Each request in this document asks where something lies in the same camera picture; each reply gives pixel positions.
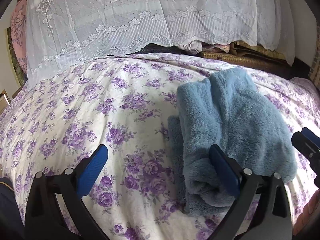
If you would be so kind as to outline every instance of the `pink fabric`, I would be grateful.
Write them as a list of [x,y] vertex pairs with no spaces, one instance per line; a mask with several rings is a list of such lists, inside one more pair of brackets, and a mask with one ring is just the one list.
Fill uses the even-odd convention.
[[26,54],[26,9],[27,0],[17,2],[11,15],[11,38],[12,45],[18,62],[27,73],[27,54]]

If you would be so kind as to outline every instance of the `blue clamp pad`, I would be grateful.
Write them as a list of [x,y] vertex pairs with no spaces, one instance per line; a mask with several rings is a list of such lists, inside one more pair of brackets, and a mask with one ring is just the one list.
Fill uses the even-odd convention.
[[92,155],[93,158],[78,177],[77,195],[79,198],[89,194],[93,184],[108,160],[108,149],[105,145],[100,144]]
[[301,133],[320,148],[320,138],[311,132],[307,127],[302,128]]
[[228,194],[237,198],[240,195],[240,177],[228,161],[233,159],[228,158],[217,144],[210,147],[209,159]]

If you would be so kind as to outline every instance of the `purple rose pattern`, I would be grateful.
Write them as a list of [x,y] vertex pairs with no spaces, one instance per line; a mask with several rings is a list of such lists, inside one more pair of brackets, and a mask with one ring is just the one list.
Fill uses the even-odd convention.
[[65,204],[64,204],[64,209],[63,209],[62,215],[64,217],[64,220],[65,220],[69,230],[77,235],[80,235],[78,229],[76,228],[76,225],[74,224],[74,222],[72,221],[72,219],[70,217],[70,214],[69,214],[68,209]]
[[[99,64],[97,61],[92,61],[91,64],[77,64],[51,80],[41,81],[30,90],[25,86],[13,99],[12,104],[0,115],[0,163],[4,169],[4,176],[11,177],[13,175],[11,170],[13,168],[17,170],[12,180],[17,189],[18,207],[22,217],[26,208],[26,199],[23,199],[22,196],[28,195],[35,173],[43,171],[52,175],[61,172],[57,164],[50,163],[51,160],[55,160],[57,156],[55,152],[58,152],[60,147],[64,149],[61,154],[65,155],[67,161],[65,164],[69,167],[75,167],[80,160],[92,154],[92,149],[86,149],[86,147],[92,145],[90,140],[98,143],[94,133],[97,123],[92,122],[91,119],[83,119],[84,109],[90,112],[87,115],[90,118],[92,115],[108,112],[104,116],[111,118],[110,121],[114,120],[113,109],[108,110],[109,102],[105,104],[106,99],[113,97],[115,101],[111,105],[114,106],[117,103],[115,106],[119,106],[115,107],[115,113],[121,110],[121,112],[129,111],[127,114],[134,114],[131,122],[141,122],[141,125],[146,122],[146,125],[149,125],[147,118],[162,116],[165,109],[174,110],[176,98],[172,86],[176,83],[188,82],[190,79],[200,80],[211,72],[230,67],[229,64],[220,61],[170,54],[129,55],[115,59],[109,58],[107,61],[110,62],[110,66],[113,66],[113,62],[117,66],[113,69],[109,67],[109,64],[106,64],[105,68],[102,67],[102,64],[92,67],[94,64]],[[320,111],[318,107],[315,107],[317,96],[314,98],[305,87],[297,83],[262,71],[246,70],[256,82],[259,92],[267,97],[284,116],[290,132],[301,130],[306,121],[319,127]],[[139,78],[140,87],[134,89],[132,87],[130,90],[131,86],[136,84],[137,78]],[[109,91],[105,89],[105,81],[117,89],[117,96],[112,94],[112,90],[108,94]],[[155,105],[155,102],[164,103],[166,108],[153,109],[155,107],[150,106]],[[101,112],[96,110],[99,104],[101,104]],[[100,133],[96,132],[96,134],[102,139],[102,143],[109,144],[108,147],[111,148],[111,151],[113,150],[114,154],[118,151],[124,155],[122,157],[124,158],[122,163],[124,175],[120,182],[117,182],[117,186],[121,188],[120,193],[132,194],[135,195],[134,197],[141,196],[146,202],[145,208],[150,207],[156,211],[155,222],[157,224],[172,223],[170,219],[173,215],[171,214],[177,212],[180,206],[169,191],[173,183],[173,172],[159,159],[162,158],[164,161],[165,156],[158,156],[156,159],[153,151],[148,153],[145,150],[150,146],[142,145],[136,147],[136,152],[124,154],[121,146],[126,143],[126,140],[132,140],[132,143],[135,143],[135,140],[139,140],[143,134],[136,135],[136,131],[140,132],[140,130],[130,129],[130,123],[119,120],[114,120],[113,123],[114,125],[110,123],[109,127],[106,126],[102,138]],[[62,128],[62,133],[55,134]],[[166,124],[161,122],[161,125],[155,126],[154,129],[155,134],[161,133],[164,139],[168,139]],[[301,175],[302,181],[295,181],[298,187],[295,185],[291,187],[294,188],[291,191],[294,208],[293,220],[302,212],[305,203],[314,192],[313,184],[303,180],[305,173],[308,173],[309,178],[315,176],[310,169],[309,162],[301,154],[296,152],[296,158],[298,175]],[[122,196],[116,191],[115,181],[115,175],[107,174],[104,170],[92,189],[95,194],[92,201],[101,208],[103,214],[118,212],[118,210],[114,211],[114,208],[117,205],[123,205]],[[250,208],[246,219],[253,212],[254,206]],[[65,210],[63,214],[68,227],[72,227],[72,221]],[[212,216],[199,218],[194,223],[197,232],[191,239],[206,239],[220,220]],[[146,234],[141,233],[142,225],[126,225],[121,224],[121,221],[118,222],[113,228],[117,237],[147,239]]]
[[89,129],[91,124],[92,121],[80,123],[78,120],[75,120],[69,125],[61,143],[66,145],[71,153],[84,152],[85,141],[88,140],[90,142],[94,142],[97,138],[93,130]]
[[139,114],[139,117],[134,119],[135,122],[145,122],[148,117],[160,117],[160,111],[152,109],[151,111],[144,111]]
[[67,122],[70,119],[74,119],[79,110],[80,110],[80,108],[66,109],[64,111],[65,114],[63,116],[63,120],[65,120],[65,122]]
[[219,223],[220,220],[215,216],[205,217],[204,223],[195,220],[195,226],[198,230],[196,233],[196,240],[207,240]]
[[193,77],[192,74],[186,73],[184,69],[181,70],[167,70],[168,81],[187,81]]
[[116,177],[112,175],[109,176],[106,172],[105,175],[106,176],[103,176],[100,179],[99,185],[93,185],[89,196],[93,199],[95,204],[104,208],[102,211],[103,214],[107,213],[111,215],[111,207],[113,204],[119,206],[121,194],[113,189]]
[[165,83],[160,83],[160,78],[154,79],[152,81],[148,80],[145,84],[146,87],[153,87],[155,89],[159,89],[160,87],[164,87]]
[[111,84],[114,84],[116,89],[118,90],[129,88],[129,85],[127,84],[127,82],[119,77],[112,78]]
[[114,98],[107,98],[106,100],[100,102],[95,110],[103,113],[104,115],[108,115],[110,111],[114,113],[116,111],[116,108],[112,104],[114,101]]
[[123,104],[120,106],[122,109],[131,109],[134,111],[141,111],[146,109],[147,105],[154,105],[153,102],[146,100],[147,94],[137,93],[123,96]]
[[134,78],[145,77],[147,72],[143,72],[144,68],[139,63],[124,63],[122,69],[130,73]]
[[92,64],[90,70],[94,70],[94,71],[102,71],[104,70],[106,67],[108,67],[108,63],[105,61],[100,61],[98,63],[94,63]]
[[250,207],[249,207],[249,210],[248,210],[248,212],[247,212],[247,215],[245,216],[245,220],[249,220],[249,221],[251,221],[252,220],[252,218],[253,218],[253,215],[254,215],[254,213],[256,212],[256,209],[257,209],[257,206],[258,206],[258,202],[259,202],[259,200],[254,200],[252,203],[251,203],[251,205],[250,205]]
[[162,96],[164,96],[164,101],[169,102],[170,104],[172,104],[174,106],[174,108],[178,107],[178,103],[177,103],[177,96],[176,93],[173,92],[162,92],[161,93]]
[[151,235],[145,234],[144,226],[132,227],[130,223],[126,225],[126,229],[121,224],[117,224],[110,232],[113,236],[122,236],[127,240],[149,240]]
[[35,147],[36,147],[36,141],[35,140],[32,140],[29,142],[29,145],[28,145],[28,149],[27,149],[27,158],[31,158],[32,154],[33,154],[33,151],[35,150]]
[[173,178],[172,169],[163,167],[165,150],[160,149],[151,153],[144,149],[137,148],[133,154],[127,154],[124,158],[124,173],[126,176],[121,185],[126,188],[129,195],[139,192],[147,202],[144,207],[156,205],[160,197],[164,198],[164,204],[159,209],[160,216],[155,222],[167,222],[171,213],[179,209],[175,200],[170,199],[168,183],[172,183],[169,177]]
[[115,69],[110,70],[109,72],[105,73],[103,76],[104,77],[111,77],[113,76],[113,74],[115,73]]
[[54,156],[56,151],[56,143],[55,139],[48,140],[47,138],[44,140],[44,143],[39,147],[39,152],[44,156],[44,158],[48,158],[50,155]]
[[129,128],[124,125],[120,126],[120,124],[118,124],[116,127],[111,122],[108,122],[107,129],[106,140],[113,149],[113,154],[119,150],[123,142],[127,142],[129,139],[134,138],[134,135],[136,134],[136,132],[129,131]]
[[80,96],[85,96],[85,101],[90,102],[93,99],[99,97],[97,92],[103,89],[103,86],[100,85],[101,82],[94,82],[92,84],[86,85]]
[[155,129],[155,132],[156,132],[156,134],[161,133],[164,139],[169,140],[169,132],[168,132],[168,129],[166,127],[164,127],[163,122],[161,122],[160,129],[158,129],[158,130]]
[[68,97],[68,96],[65,96],[65,97],[63,97],[63,98],[61,98],[61,100],[66,104],[66,105],[69,105],[72,101],[73,101],[73,99],[75,99],[75,96],[70,96],[70,97]]

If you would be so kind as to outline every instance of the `wooden cabinet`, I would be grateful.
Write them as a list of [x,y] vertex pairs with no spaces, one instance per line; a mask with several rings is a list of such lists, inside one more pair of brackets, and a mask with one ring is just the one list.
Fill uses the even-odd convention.
[[3,90],[0,94],[0,114],[11,103],[7,93]]

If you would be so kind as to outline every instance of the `metal rivet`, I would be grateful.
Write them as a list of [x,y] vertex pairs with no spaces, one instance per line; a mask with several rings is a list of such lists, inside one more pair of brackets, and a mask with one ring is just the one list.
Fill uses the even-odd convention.
[[41,177],[42,177],[42,172],[41,172],[41,171],[37,172],[37,173],[36,173],[36,178],[39,179],[39,178],[41,178]]
[[73,173],[73,168],[66,168],[64,174],[70,175]]
[[280,179],[281,178],[281,175],[279,173],[277,173],[277,172],[275,172],[273,174],[273,176],[275,176],[276,179]]
[[247,174],[247,175],[251,175],[252,174],[252,170],[250,170],[249,168],[244,168],[243,172],[244,172],[244,174]]

